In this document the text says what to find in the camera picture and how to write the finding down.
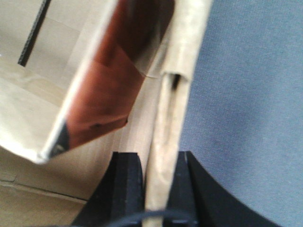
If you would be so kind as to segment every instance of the black stripe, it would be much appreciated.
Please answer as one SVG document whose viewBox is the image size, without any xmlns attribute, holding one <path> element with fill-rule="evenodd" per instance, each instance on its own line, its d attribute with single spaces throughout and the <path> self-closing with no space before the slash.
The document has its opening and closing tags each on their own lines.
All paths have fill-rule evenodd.
<svg viewBox="0 0 303 227">
<path fill-rule="evenodd" d="M 20 64 L 22 66 L 26 66 L 26 64 L 27 64 L 27 61 L 34 48 L 37 36 L 39 34 L 41 25 L 44 21 L 44 18 L 45 18 L 45 15 L 46 15 L 50 2 L 51 2 L 51 0 L 43 0 L 43 2 L 41 3 L 39 12 L 36 16 L 32 29 L 27 37 L 27 41 L 23 47 L 22 53 L 18 60 L 18 64 Z"/>
</svg>

